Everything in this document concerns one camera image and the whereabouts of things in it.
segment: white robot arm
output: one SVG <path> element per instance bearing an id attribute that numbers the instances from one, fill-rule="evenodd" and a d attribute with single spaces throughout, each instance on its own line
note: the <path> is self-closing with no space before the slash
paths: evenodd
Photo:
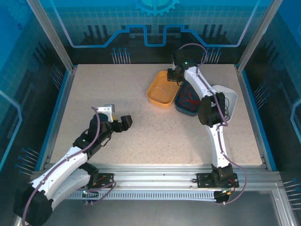
<path id="1" fill-rule="evenodd" d="M 103 141 L 111 139 L 113 132 L 126 131 L 133 123 L 130 115 L 122 116 L 121 122 L 114 120 L 114 105 L 94 110 L 98 115 L 93 117 L 89 129 L 75 140 L 67 154 L 43 175 L 17 188 L 13 211 L 30 225 L 43 225 L 58 204 L 81 187 L 96 188 L 103 174 L 100 175 L 87 161 L 103 147 Z"/>
<path id="2" fill-rule="evenodd" d="M 172 58 L 173 68 L 168 69 L 167 79 L 169 81 L 176 81 L 177 83 L 184 80 L 188 81 L 199 96 L 201 102 L 198 118 L 201 124 L 206 126 L 212 144 L 212 178 L 217 187 L 223 187 L 229 180 L 233 180 L 235 175 L 232 165 L 225 159 L 227 152 L 223 137 L 223 126 L 220 126 L 224 122 L 225 117 L 225 94 L 215 90 L 215 86 L 211 87 L 203 75 L 200 72 L 197 73 L 198 65 L 186 57 L 183 50 L 175 51 L 172 54 Z M 236 98 L 234 98 L 235 101 L 232 103 L 233 112 L 237 101 L 237 94 L 233 90 L 230 91 L 236 95 Z"/>
<path id="3" fill-rule="evenodd" d="M 195 66 L 188 68 L 184 72 L 184 78 L 194 88 L 199 99 L 201 100 L 205 96 L 211 97 L 212 93 L 209 92 L 209 90 L 211 90 L 214 93 L 217 93 L 216 90 L 214 90 L 210 86 L 210 84 L 206 81 L 206 79 L 203 77 L 203 75 L 201 73 L 199 73 L 198 75 L 202 78 L 202 80 L 204 82 L 206 82 L 207 86 L 209 87 L 209 90 L 207 89 L 207 87 L 204 85 L 202 80 L 197 76 L 196 70 L 197 70 L 197 68 Z M 219 167 L 223 168 L 223 167 L 228 166 L 229 162 L 222 155 L 222 150 L 221 150 L 221 147 L 220 147 L 220 144 L 218 141 L 217 127 L 219 125 L 220 125 L 220 123 L 214 124 L 214 125 L 212 125 L 212 127 L 206 126 L 206 130 L 210 136 L 210 140 L 211 140 L 211 144 L 212 144 L 212 151 L 213 151 L 212 152 L 212 164 L 216 168 L 219 168 Z M 227 155 L 222 127 L 220 127 L 219 130 L 220 130 L 221 141 L 222 141 L 222 149 L 223 149 L 223 152 Z"/>

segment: white table surface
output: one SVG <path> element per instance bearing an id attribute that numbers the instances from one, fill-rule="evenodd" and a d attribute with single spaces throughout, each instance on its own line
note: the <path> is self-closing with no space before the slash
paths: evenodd
<path id="1" fill-rule="evenodd" d="M 209 136 L 198 117 L 163 109 L 148 102 L 146 91 L 156 74 L 171 65 L 79 65 L 51 157 L 55 163 L 89 127 L 91 106 L 115 104 L 115 116 L 130 114 L 133 126 L 114 133 L 90 163 L 106 164 L 211 164 Z M 203 65 L 211 84 L 238 94 L 233 118 L 224 129 L 229 157 L 238 164 L 262 164 L 234 65 Z"/>

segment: purple cable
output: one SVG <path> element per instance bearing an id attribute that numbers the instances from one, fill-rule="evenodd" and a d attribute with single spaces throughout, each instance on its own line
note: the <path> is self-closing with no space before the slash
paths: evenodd
<path id="1" fill-rule="evenodd" d="M 243 192 L 245 191 L 246 185 L 247 185 L 247 181 L 248 181 L 248 176 L 247 176 L 247 173 L 246 173 L 245 169 L 242 168 L 241 166 L 237 165 L 236 163 L 232 162 L 232 161 L 225 155 L 225 152 L 224 152 L 224 150 L 222 149 L 222 141 L 221 141 L 221 135 L 220 135 L 220 130 L 219 130 L 219 128 L 220 128 L 221 126 L 227 127 L 227 126 L 228 126 L 228 123 L 227 123 L 227 120 L 225 119 L 224 115 L 222 114 L 222 110 L 221 110 L 220 104 L 218 103 L 218 100 L 217 100 L 217 97 L 216 97 L 215 93 L 212 92 L 212 91 L 209 89 L 209 86 L 205 83 L 205 81 L 201 78 L 201 76 L 198 75 L 198 71 L 200 70 L 201 65 L 206 61 L 206 58 L 208 57 L 207 50 L 205 49 L 205 47 L 203 47 L 202 45 L 197 44 L 197 43 L 188 43 L 188 44 L 185 44 L 185 45 L 181 46 L 179 49 L 182 49 L 183 47 L 189 46 L 189 45 L 200 46 L 200 47 L 205 51 L 205 54 L 206 54 L 205 60 L 197 66 L 196 73 L 197 73 L 197 77 L 202 81 L 202 83 L 205 85 L 205 87 L 207 88 L 207 90 L 208 90 L 208 91 L 212 94 L 212 96 L 214 97 L 214 100 L 215 100 L 215 103 L 216 103 L 216 107 L 217 107 L 217 109 L 218 109 L 218 112 L 219 112 L 220 115 L 221 115 L 222 121 L 225 123 L 225 124 L 221 123 L 221 124 L 217 127 L 217 137 L 218 137 L 218 142 L 219 142 L 219 145 L 220 145 L 220 148 L 221 148 L 221 151 L 222 151 L 222 155 L 224 156 L 224 158 L 225 158 L 229 163 L 231 163 L 232 165 L 234 165 L 234 166 L 240 168 L 240 169 L 244 172 L 244 175 L 245 175 L 245 178 L 246 178 L 244 187 L 243 187 L 243 189 L 241 190 L 241 192 L 239 193 L 239 195 L 238 195 L 237 197 L 235 197 L 233 200 L 224 203 L 224 204 L 230 204 L 230 203 L 234 202 L 235 200 L 237 200 L 237 199 L 243 194 Z"/>
<path id="2" fill-rule="evenodd" d="M 201 47 L 201 48 L 205 51 L 205 54 L 206 54 L 205 59 L 203 60 L 203 62 L 201 62 L 201 63 L 199 64 L 198 68 L 199 68 L 203 63 L 206 62 L 206 60 L 208 59 L 208 53 L 207 53 L 207 50 L 205 49 L 204 46 L 202 46 L 202 45 L 200 45 L 200 44 L 197 44 L 197 43 L 188 43 L 188 44 L 182 45 L 179 49 L 182 49 L 182 48 L 184 48 L 184 47 L 186 47 L 186 46 L 199 46 L 199 47 Z"/>
<path id="3" fill-rule="evenodd" d="M 24 208 L 24 212 L 23 212 L 23 215 L 22 215 L 22 226 L 29 226 L 25 224 L 25 218 L 26 218 L 26 214 L 27 214 L 27 211 L 28 211 L 28 208 L 29 208 L 29 205 L 34 197 L 34 195 L 37 193 L 37 191 L 39 190 L 39 188 L 45 183 L 45 181 L 48 179 L 48 177 L 58 168 L 60 167 L 63 163 L 65 163 L 66 161 L 68 161 L 70 158 L 73 158 L 74 156 L 86 151 L 87 149 L 89 149 L 94 143 L 95 141 L 97 140 L 98 138 L 98 135 L 99 135 L 99 131 L 100 131 L 100 119 L 99 119 L 99 115 L 97 113 L 97 109 L 92 107 L 92 109 L 95 111 L 96 113 L 96 117 L 97 117 L 97 131 L 96 131 L 96 135 L 95 135 L 95 138 L 93 139 L 93 141 L 87 146 L 85 147 L 84 149 L 74 153 L 73 155 L 70 155 L 67 159 L 63 159 L 61 162 L 59 162 L 56 166 L 54 166 L 52 168 L 52 170 L 42 179 L 42 181 L 39 183 L 39 185 L 34 189 L 34 191 L 32 192 L 31 196 L 29 197 L 26 205 L 25 205 L 25 208 Z"/>

